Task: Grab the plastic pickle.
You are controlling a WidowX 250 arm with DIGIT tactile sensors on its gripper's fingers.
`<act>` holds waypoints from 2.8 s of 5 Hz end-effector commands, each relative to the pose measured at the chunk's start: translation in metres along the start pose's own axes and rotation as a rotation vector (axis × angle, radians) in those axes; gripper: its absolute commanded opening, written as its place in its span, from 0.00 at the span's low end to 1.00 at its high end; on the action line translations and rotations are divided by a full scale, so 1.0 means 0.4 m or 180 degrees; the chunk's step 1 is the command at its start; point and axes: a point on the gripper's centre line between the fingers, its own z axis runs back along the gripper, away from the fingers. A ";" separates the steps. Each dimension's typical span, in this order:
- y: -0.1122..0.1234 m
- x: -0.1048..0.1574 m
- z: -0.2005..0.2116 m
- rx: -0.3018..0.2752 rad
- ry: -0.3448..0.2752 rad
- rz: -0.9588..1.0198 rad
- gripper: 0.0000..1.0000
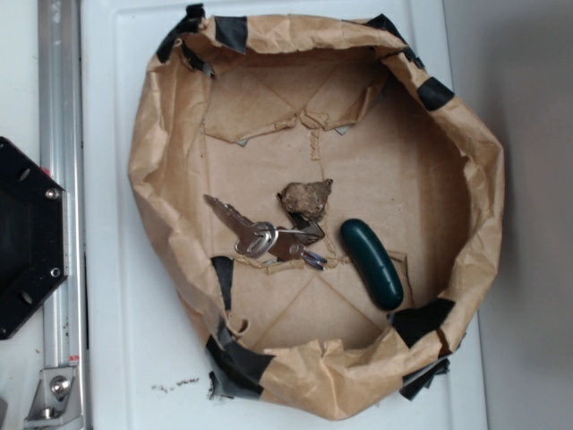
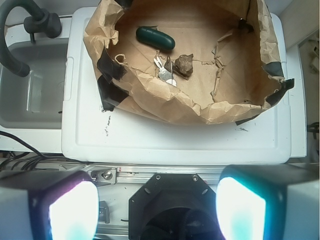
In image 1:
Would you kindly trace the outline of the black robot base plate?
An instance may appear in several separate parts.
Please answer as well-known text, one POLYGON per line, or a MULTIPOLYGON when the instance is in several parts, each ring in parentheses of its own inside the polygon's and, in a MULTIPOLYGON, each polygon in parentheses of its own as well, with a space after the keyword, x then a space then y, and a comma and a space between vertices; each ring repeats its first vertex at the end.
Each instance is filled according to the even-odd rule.
POLYGON ((10 339, 67 278, 65 190, 1 139, 1 339, 10 339))

